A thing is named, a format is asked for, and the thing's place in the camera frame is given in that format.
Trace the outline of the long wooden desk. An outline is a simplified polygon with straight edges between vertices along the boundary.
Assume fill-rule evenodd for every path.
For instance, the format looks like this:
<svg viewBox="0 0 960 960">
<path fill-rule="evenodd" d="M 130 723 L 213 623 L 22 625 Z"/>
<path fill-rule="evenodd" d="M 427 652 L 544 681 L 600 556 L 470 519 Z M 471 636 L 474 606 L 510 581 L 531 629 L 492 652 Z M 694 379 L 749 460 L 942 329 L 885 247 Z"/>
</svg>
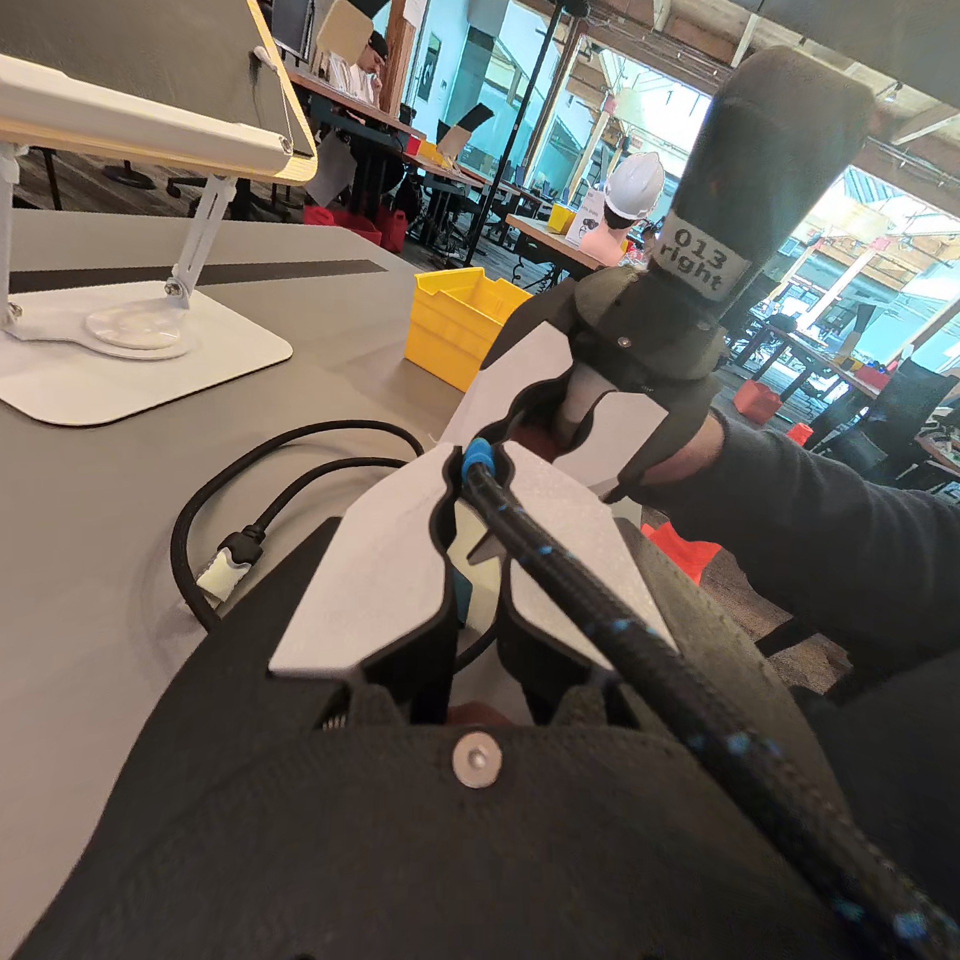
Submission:
<svg viewBox="0 0 960 960">
<path fill-rule="evenodd" d="M 393 116 L 392 114 L 378 107 L 337 90 L 313 74 L 305 73 L 286 61 L 282 61 L 281 66 L 284 68 L 289 80 L 295 87 L 307 90 L 311 95 L 315 95 L 326 102 L 343 107 L 347 111 L 353 112 L 354 114 L 361 114 L 367 119 L 380 123 L 381 125 L 384 125 L 389 129 L 399 132 L 407 137 L 417 138 L 421 141 L 426 141 L 428 139 L 428 136 L 425 132 L 415 128 L 414 126 L 403 123 L 398 117 Z"/>
</svg>

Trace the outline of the yellow plastic bin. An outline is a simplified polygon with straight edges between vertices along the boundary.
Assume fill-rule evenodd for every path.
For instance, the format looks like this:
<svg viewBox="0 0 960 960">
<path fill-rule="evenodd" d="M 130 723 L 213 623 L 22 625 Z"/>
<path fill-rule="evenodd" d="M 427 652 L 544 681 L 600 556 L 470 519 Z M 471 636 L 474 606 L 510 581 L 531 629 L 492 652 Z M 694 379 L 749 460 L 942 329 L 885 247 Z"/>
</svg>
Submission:
<svg viewBox="0 0 960 960">
<path fill-rule="evenodd" d="M 506 321 L 531 298 L 479 267 L 418 273 L 404 357 L 464 393 Z"/>
</svg>

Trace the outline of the black pole stand round base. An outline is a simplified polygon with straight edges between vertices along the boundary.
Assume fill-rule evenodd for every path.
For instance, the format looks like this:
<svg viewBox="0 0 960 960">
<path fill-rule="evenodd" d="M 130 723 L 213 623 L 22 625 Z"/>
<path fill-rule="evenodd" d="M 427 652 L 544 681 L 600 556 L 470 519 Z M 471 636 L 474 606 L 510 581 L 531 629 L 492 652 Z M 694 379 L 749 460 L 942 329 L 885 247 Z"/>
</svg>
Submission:
<svg viewBox="0 0 960 960">
<path fill-rule="evenodd" d="M 536 60 L 534 62 L 534 67 L 528 79 L 526 90 L 519 103 L 517 114 L 513 119 L 512 126 L 510 129 L 510 134 L 507 139 L 504 150 L 502 151 L 502 154 L 500 156 L 495 176 L 493 177 L 490 186 L 488 186 L 488 188 L 486 189 L 486 195 L 481 205 L 480 212 L 474 216 L 472 226 L 471 226 L 471 231 L 467 235 L 468 237 L 467 247 L 466 247 L 465 255 L 462 258 L 463 267 L 470 267 L 472 265 L 474 254 L 476 252 L 483 228 L 491 212 L 494 200 L 497 197 L 499 187 L 503 185 L 506 165 L 511 159 L 511 154 L 513 152 L 514 145 L 519 136 L 522 122 L 529 109 L 529 104 L 533 96 L 533 93 L 536 90 L 536 83 L 542 72 L 547 51 L 554 39 L 554 35 L 556 33 L 557 27 L 562 19 L 565 3 L 561 1 L 554 1 L 554 2 L 551 2 L 550 4 L 551 4 L 551 16 L 546 26 L 544 39 L 543 39 L 543 42 L 541 43 Z"/>
</svg>

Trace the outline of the braided HDMI cable green plugs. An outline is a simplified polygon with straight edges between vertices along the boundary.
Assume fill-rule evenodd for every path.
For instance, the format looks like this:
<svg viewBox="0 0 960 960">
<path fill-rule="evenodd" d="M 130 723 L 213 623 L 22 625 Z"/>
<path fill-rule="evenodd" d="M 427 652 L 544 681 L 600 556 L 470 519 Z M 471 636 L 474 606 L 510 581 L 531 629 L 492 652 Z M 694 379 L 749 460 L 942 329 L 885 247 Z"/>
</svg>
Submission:
<svg viewBox="0 0 960 960">
<path fill-rule="evenodd" d="M 958 924 L 836 809 L 770 740 L 498 482 L 475 438 L 462 490 L 487 529 L 706 774 L 880 958 L 958 958 Z"/>
</svg>

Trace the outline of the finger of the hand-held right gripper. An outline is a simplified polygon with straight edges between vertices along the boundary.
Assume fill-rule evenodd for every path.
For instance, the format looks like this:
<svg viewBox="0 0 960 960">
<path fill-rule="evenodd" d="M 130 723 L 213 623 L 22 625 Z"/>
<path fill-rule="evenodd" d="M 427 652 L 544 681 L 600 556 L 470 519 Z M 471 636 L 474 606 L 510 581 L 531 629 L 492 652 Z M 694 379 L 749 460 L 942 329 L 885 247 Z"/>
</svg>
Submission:
<svg viewBox="0 0 960 960">
<path fill-rule="evenodd" d="M 666 408 L 644 393 L 573 391 L 556 413 L 518 426 L 517 440 L 604 498 L 667 415 Z"/>
<path fill-rule="evenodd" d="M 476 374 L 438 442 L 462 450 L 475 439 L 500 443 L 526 407 L 566 384 L 572 366 L 568 336 L 542 322 Z"/>
</svg>

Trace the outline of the orange traffic cone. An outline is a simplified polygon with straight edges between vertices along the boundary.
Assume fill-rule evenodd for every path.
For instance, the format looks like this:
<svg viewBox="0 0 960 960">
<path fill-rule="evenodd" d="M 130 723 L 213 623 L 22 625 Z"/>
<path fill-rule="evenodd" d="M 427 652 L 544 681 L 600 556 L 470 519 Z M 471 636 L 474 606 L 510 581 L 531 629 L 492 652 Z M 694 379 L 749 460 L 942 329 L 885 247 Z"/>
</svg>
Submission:
<svg viewBox="0 0 960 960">
<path fill-rule="evenodd" d="M 683 538 L 669 521 L 656 528 L 643 523 L 641 532 L 696 585 L 701 584 L 704 571 L 722 551 L 720 544 Z"/>
</svg>

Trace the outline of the person's right hand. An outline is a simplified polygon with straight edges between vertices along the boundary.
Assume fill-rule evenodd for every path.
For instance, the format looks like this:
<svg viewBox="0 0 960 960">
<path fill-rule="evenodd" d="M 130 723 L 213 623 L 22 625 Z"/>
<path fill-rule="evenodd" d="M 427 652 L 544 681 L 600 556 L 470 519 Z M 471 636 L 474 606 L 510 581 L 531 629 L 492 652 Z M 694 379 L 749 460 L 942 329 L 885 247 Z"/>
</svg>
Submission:
<svg viewBox="0 0 960 960">
<path fill-rule="evenodd" d="M 722 417 L 709 410 L 697 433 L 665 461 L 647 469 L 628 490 L 633 502 L 646 502 L 647 495 L 676 486 L 711 468 L 720 458 L 727 433 Z"/>
</svg>

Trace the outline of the wood-rimmed black board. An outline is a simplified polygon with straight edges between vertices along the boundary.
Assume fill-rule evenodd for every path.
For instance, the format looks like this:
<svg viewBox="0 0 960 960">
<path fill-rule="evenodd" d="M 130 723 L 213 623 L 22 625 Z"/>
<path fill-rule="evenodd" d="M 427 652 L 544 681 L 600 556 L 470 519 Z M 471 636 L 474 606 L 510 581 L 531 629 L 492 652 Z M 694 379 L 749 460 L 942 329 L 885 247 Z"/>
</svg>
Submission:
<svg viewBox="0 0 960 960">
<path fill-rule="evenodd" d="M 300 186 L 313 138 L 258 2 L 3 1 L 2 181 L 50 147 Z"/>
</svg>

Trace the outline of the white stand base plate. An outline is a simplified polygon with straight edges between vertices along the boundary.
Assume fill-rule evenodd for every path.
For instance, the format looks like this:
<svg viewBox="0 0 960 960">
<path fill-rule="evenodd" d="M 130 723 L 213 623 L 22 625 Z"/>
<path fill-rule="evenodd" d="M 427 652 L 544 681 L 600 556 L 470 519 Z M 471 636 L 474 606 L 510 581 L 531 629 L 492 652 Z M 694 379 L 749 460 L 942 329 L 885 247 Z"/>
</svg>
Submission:
<svg viewBox="0 0 960 960">
<path fill-rule="evenodd" d="M 291 358 L 291 345 L 196 287 L 237 180 L 278 181 L 296 160 L 289 83 L 272 131 L 70 78 L 2 55 L 2 402 L 52 426 L 101 426 Z M 162 281 L 11 297 L 14 188 L 27 146 L 51 141 L 205 169 Z"/>
</svg>

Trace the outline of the red plastic box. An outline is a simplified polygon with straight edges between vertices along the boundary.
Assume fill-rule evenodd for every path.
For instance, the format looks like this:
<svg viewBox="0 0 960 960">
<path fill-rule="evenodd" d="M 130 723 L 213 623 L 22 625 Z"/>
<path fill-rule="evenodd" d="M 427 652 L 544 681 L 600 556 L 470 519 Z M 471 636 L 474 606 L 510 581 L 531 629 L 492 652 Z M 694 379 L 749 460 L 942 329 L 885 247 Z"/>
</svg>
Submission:
<svg viewBox="0 0 960 960">
<path fill-rule="evenodd" d="M 746 380 L 732 398 L 736 412 L 756 426 L 766 426 L 783 407 L 784 401 L 759 380 Z"/>
</svg>

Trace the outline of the white hard hat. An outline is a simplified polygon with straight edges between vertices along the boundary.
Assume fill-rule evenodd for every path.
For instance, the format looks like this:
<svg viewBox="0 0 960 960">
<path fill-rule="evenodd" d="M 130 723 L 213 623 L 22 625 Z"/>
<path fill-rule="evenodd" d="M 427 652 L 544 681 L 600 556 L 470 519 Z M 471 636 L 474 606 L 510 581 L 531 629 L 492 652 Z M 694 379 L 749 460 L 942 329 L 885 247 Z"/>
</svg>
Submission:
<svg viewBox="0 0 960 960">
<path fill-rule="evenodd" d="M 656 207 L 666 183 L 666 172 L 655 151 L 628 156 L 608 175 L 605 209 L 614 216 L 637 222 Z"/>
</svg>

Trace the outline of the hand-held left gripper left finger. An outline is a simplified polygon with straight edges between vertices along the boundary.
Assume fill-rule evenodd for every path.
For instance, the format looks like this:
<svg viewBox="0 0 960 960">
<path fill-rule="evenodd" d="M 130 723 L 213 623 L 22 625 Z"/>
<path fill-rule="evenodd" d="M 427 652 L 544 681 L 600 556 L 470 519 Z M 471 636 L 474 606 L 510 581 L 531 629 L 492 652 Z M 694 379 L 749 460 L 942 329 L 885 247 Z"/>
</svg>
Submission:
<svg viewBox="0 0 960 960">
<path fill-rule="evenodd" d="M 345 512 L 270 674 L 389 690 L 415 724 L 447 718 L 458 617 L 449 548 L 460 448 L 438 444 Z"/>
</svg>

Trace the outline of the mannequin head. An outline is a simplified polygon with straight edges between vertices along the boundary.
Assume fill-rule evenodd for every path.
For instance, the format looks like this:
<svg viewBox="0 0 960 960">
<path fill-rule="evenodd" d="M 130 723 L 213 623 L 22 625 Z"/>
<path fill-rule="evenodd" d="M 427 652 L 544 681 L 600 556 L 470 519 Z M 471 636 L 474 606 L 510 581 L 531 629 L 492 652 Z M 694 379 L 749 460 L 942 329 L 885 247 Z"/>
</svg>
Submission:
<svg viewBox="0 0 960 960">
<path fill-rule="evenodd" d="M 625 259 L 640 264 L 642 245 L 629 238 L 630 230 L 640 220 L 624 218 L 608 205 L 604 206 L 601 219 L 593 229 L 582 235 L 579 250 L 597 261 L 600 267 L 617 267 Z"/>
</svg>

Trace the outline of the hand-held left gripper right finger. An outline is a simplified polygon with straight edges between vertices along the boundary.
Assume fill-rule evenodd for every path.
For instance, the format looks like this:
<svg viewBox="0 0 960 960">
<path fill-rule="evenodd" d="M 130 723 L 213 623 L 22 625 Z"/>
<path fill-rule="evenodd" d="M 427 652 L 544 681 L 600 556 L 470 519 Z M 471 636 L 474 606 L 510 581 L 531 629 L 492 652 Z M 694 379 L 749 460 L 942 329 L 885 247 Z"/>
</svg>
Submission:
<svg viewBox="0 0 960 960">
<path fill-rule="evenodd" d="M 516 441 L 501 444 L 496 457 L 507 492 L 533 521 L 678 652 L 610 506 Z M 495 626 L 500 662 L 519 683 L 535 721 L 552 719 L 571 687 L 616 677 L 604 654 L 517 560 L 501 563 Z"/>
</svg>

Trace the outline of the person's right forearm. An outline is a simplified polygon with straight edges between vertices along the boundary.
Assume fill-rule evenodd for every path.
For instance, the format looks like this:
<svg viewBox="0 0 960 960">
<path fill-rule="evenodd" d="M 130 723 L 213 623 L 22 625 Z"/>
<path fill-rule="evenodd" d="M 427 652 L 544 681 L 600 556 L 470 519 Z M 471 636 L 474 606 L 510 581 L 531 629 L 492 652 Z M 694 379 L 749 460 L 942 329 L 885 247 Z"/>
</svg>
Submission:
<svg viewBox="0 0 960 960">
<path fill-rule="evenodd" d="M 958 650 L 957 505 L 717 415 L 714 465 L 647 494 L 678 534 L 722 546 L 759 595 L 852 660 L 904 668 Z"/>
</svg>

